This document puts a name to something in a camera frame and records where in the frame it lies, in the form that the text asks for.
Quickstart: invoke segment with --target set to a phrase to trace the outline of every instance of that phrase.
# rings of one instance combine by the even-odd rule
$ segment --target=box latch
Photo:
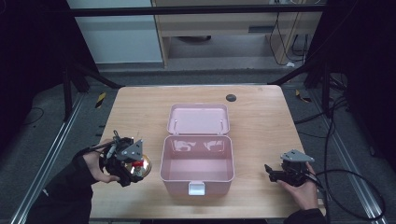
[[[191,181],[189,184],[189,195],[205,195],[205,183],[202,181]]]

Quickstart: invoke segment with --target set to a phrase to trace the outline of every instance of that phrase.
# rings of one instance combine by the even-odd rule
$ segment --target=wooden table
[[[236,95],[235,102],[226,100],[230,93]],[[185,103],[228,106],[235,178],[224,196],[171,196],[160,178],[170,108]],[[271,218],[298,210],[264,171],[264,164],[281,170],[282,153],[304,151],[278,86],[125,87],[114,102],[103,139],[111,138],[113,130],[144,140],[152,170],[126,188],[118,183],[93,185],[91,218]]]

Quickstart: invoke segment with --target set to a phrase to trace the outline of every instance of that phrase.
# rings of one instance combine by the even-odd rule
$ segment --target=white wall
[[[150,0],[68,0],[71,8],[151,7]],[[96,63],[161,63],[153,16],[76,18]]]

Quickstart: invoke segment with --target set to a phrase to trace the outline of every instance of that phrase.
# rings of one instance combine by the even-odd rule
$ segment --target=gray floor
[[[265,84],[285,76],[293,68],[276,64],[264,36],[212,36],[209,41],[200,38],[174,38],[170,51],[170,60],[166,68],[139,67],[133,72],[104,72],[109,79],[127,86],[136,85],[186,85],[186,84]],[[297,98],[295,89],[303,97],[315,99],[319,90],[306,91],[301,88],[304,76],[299,76],[284,85],[282,90],[288,102],[294,120],[303,119],[319,112],[314,101],[307,103]],[[51,165],[47,179],[50,179],[78,150],[97,143],[106,124],[117,90],[111,90],[96,80],[89,79],[89,93],[74,92],[74,99],[82,99],[81,108],[72,128],[62,143],[56,160]],[[0,223],[8,223],[20,206],[26,192],[40,166],[48,155],[57,133],[63,125],[62,86],[56,86],[37,95],[34,109],[27,118],[36,122],[21,127],[21,132],[13,140],[9,153],[0,160]],[[106,99],[101,108],[94,108],[98,95],[105,91]],[[332,98],[342,93],[332,91]],[[325,140],[321,137],[327,132],[326,119],[318,118],[296,125],[300,132],[305,152],[317,161],[314,168],[323,170]],[[368,145],[346,107],[335,112],[337,133],[332,135],[329,144],[328,168],[345,168],[352,162],[345,159],[340,147],[346,148],[354,167],[365,177],[375,183],[387,201],[386,222],[396,223],[396,175],[388,163],[380,158],[371,157]],[[345,175],[329,175],[332,191],[342,204],[356,213],[365,215],[361,198],[355,193],[359,189],[352,186],[353,180]],[[371,223],[362,221],[342,211],[334,202],[329,203],[332,223]],[[268,220],[269,223],[281,223],[282,220]]]

